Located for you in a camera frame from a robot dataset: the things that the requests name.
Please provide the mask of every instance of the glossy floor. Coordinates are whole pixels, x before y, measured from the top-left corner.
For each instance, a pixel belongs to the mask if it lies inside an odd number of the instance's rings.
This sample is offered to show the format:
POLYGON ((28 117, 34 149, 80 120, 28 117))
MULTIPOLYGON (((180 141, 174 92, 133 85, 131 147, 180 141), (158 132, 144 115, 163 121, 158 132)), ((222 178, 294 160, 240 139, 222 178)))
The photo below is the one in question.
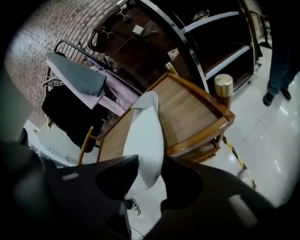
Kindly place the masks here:
MULTIPOLYGON (((279 206, 288 200, 300 173, 300 74, 290 85, 290 102, 279 94, 266 107, 263 96, 269 79, 271 50, 261 49, 262 67, 252 82, 234 95, 232 111, 236 119, 225 136, 251 171, 257 191, 279 206)), ((217 156, 204 164, 234 175, 241 170, 223 143, 217 156)), ((136 197, 142 214, 137 217, 128 211, 131 227, 145 235, 159 220, 160 203, 165 198, 165 184, 159 178, 152 188, 136 197)), ((133 239, 139 239, 141 234, 132 229, 133 239)))

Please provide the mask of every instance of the cable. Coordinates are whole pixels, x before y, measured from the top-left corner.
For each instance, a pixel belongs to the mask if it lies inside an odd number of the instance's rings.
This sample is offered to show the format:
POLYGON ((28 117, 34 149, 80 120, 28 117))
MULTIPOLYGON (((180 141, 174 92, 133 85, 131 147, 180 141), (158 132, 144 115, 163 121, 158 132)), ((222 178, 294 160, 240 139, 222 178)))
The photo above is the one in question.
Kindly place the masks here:
POLYGON ((132 226, 130 226, 133 230, 137 231, 139 234, 141 234, 138 230, 134 229, 132 226))

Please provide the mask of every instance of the white tag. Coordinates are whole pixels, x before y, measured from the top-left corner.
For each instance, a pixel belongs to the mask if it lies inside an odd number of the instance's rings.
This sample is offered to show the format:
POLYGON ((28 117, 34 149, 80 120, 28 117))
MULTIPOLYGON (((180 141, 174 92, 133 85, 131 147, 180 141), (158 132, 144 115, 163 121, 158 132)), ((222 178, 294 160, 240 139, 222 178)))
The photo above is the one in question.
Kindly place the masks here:
POLYGON ((144 30, 144 28, 140 27, 139 25, 136 25, 135 28, 132 31, 134 33, 136 33, 137 35, 140 35, 143 30, 144 30))

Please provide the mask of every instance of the metal hook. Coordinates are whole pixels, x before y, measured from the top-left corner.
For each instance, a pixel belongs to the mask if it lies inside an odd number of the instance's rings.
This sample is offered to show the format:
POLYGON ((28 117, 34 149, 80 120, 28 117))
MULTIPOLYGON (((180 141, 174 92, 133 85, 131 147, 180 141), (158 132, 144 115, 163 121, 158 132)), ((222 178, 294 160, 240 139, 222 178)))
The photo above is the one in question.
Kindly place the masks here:
POLYGON ((122 14, 122 11, 123 11, 122 9, 119 9, 119 12, 116 12, 116 15, 121 14, 123 16, 123 20, 126 22, 131 18, 131 16, 122 14))
POLYGON ((113 36, 113 32, 106 32, 105 27, 101 27, 99 30, 99 33, 106 33, 108 38, 111 38, 113 36))

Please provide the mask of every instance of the gray cloth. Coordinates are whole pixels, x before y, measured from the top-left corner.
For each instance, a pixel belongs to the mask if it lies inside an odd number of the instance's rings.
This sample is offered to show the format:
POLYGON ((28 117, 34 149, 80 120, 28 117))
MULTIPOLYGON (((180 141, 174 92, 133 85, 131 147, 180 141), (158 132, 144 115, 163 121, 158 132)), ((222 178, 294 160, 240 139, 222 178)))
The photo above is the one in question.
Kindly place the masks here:
POLYGON ((99 97, 105 75, 55 53, 49 52, 47 57, 78 92, 99 97))

